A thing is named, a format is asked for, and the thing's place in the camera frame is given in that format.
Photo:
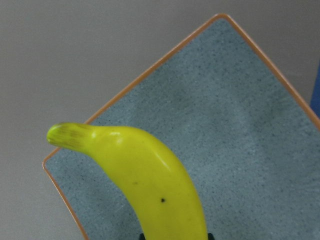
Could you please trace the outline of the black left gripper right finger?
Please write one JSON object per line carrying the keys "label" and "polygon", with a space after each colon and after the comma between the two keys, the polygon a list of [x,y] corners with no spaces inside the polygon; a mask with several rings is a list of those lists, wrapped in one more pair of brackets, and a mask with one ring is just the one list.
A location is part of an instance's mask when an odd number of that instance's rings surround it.
{"label": "black left gripper right finger", "polygon": [[214,240],[214,236],[212,233],[208,233],[207,236],[208,236],[208,240]]}

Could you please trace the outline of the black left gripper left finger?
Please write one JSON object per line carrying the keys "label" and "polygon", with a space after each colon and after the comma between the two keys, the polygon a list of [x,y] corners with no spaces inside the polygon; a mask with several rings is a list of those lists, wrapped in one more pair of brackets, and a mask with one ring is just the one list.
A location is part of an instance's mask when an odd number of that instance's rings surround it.
{"label": "black left gripper left finger", "polygon": [[143,233],[141,233],[141,234],[139,235],[139,240],[146,240]]}

